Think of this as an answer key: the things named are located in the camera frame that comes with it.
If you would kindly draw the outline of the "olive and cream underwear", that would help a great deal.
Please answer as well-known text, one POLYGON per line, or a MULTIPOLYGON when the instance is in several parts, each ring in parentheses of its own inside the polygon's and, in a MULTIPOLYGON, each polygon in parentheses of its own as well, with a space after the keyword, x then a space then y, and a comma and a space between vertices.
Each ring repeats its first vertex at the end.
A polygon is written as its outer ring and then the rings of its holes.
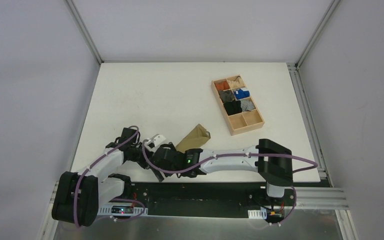
POLYGON ((190 149, 198 149, 211 139, 210 132, 201 124, 197 124, 176 146, 175 149, 185 153, 190 149))

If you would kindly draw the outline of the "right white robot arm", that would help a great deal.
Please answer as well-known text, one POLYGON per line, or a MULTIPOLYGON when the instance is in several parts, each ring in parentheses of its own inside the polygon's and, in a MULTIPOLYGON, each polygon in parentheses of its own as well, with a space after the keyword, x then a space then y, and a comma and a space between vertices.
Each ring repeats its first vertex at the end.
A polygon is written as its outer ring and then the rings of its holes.
POLYGON ((150 162, 172 174, 195 178, 221 171, 249 171, 258 173, 267 183, 264 200, 276 205, 283 200, 285 190, 293 184, 292 151, 272 140, 263 138, 257 145, 234 150, 188 149, 182 153, 171 147, 160 146, 150 162))

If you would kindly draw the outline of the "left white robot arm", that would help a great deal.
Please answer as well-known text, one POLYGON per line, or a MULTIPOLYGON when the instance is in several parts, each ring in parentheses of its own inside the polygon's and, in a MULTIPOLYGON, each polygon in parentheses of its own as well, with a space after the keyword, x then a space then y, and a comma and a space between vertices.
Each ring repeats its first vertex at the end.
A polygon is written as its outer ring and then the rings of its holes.
POLYGON ((147 208, 132 196, 130 177, 115 172, 138 143, 139 134, 137 126, 125 127, 97 159, 79 170, 64 172, 58 181, 51 217, 77 228, 89 227, 97 220, 100 209, 110 203, 139 205, 138 213, 134 207, 121 207, 112 214, 115 222, 117 216, 135 219, 144 215, 147 208))

